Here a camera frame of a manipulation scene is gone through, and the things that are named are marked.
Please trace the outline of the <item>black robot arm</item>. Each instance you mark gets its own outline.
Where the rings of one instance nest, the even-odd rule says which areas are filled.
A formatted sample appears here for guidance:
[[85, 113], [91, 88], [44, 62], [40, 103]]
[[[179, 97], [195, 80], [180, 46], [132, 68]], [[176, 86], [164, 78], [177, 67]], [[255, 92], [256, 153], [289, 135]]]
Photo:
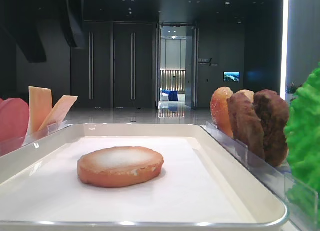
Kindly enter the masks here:
[[0, 0], [0, 27], [9, 34], [30, 63], [47, 61], [38, 26], [59, 23], [71, 48], [83, 48], [85, 0]]

